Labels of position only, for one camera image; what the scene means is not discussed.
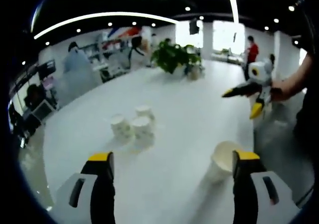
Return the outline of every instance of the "ceiling light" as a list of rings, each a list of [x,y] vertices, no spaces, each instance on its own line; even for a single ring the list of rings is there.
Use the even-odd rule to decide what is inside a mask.
[[[72,22],[81,21],[81,20],[94,18],[94,17],[103,17],[103,16],[137,16],[137,17],[151,18],[151,19],[160,20],[160,21],[166,21],[166,22],[173,23],[173,24],[178,24],[179,23],[177,20],[174,20],[174,19],[170,19],[170,18],[163,17],[163,16],[147,14],[147,13],[126,12],[126,11],[101,12],[101,13],[93,13],[93,14],[78,16],[78,17],[74,17],[74,18],[59,22],[59,23],[57,23],[57,24],[55,24],[55,25],[53,25],[53,26],[41,31],[40,33],[36,34],[34,36],[34,39],[38,39],[39,37],[47,34],[48,32],[51,32],[54,29],[57,29],[57,28],[59,28],[61,26],[70,24]]]
[[[234,23],[239,24],[238,7],[236,0],[230,0],[231,10],[233,12]]]

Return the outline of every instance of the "paper cup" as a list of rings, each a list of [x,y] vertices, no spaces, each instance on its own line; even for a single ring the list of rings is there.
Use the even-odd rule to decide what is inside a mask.
[[[231,141],[221,142],[215,147],[208,169],[208,177],[211,182],[221,182],[232,175],[233,151],[236,149],[242,150],[243,148]]]
[[[151,120],[147,116],[137,117],[132,122],[137,146],[146,147],[154,143],[154,132]]]
[[[128,142],[134,137],[130,123],[121,114],[112,117],[111,129],[114,137],[119,141]]]
[[[135,108],[135,111],[136,111],[136,114],[138,116],[146,116],[148,117],[151,122],[154,122],[155,121],[155,116],[151,110],[151,107],[149,106],[139,106],[139,107],[136,107]]]

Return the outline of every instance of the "ceiling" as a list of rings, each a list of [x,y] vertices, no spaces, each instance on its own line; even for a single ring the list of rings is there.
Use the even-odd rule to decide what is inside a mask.
[[[299,35],[303,26],[300,14],[290,12],[288,6],[296,0],[237,0],[240,22],[246,26],[264,30],[265,26],[270,31],[282,30],[289,35]],[[132,21],[138,25],[156,26],[167,25],[167,22],[149,18],[111,16],[91,18],[77,21],[57,28],[37,40],[33,36],[44,29],[64,20],[81,15],[108,11],[130,11],[155,14],[174,18],[177,20],[190,19],[194,16],[204,15],[204,21],[216,19],[232,20],[232,10],[229,0],[17,0],[13,14],[13,30],[16,40],[15,57],[17,68],[21,69],[21,60],[33,61],[37,58],[40,49],[45,47],[45,42],[57,43],[75,36],[76,29],[81,33],[107,27],[108,22],[113,26],[130,26]],[[30,33],[30,24],[35,9],[38,7],[38,17],[35,20],[33,33]]]

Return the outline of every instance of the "potted plant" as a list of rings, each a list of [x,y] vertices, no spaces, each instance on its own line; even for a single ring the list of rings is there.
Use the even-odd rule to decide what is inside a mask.
[[[162,41],[157,50],[153,52],[151,61],[170,74],[173,74],[177,67],[183,67],[187,75],[191,67],[201,61],[200,56],[192,50],[195,50],[192,45],[182,47],[178,44]]]

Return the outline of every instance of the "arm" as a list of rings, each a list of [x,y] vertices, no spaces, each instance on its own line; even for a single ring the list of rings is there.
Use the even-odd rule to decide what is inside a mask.
[[[284,93],[283,100],[289,99],[306,87],[307,76],[310,73],[312,65],[313,59],[309,54],[307,54],[301,66],[293,75],[282,82],[274,83],[274,87],[282,89]]]

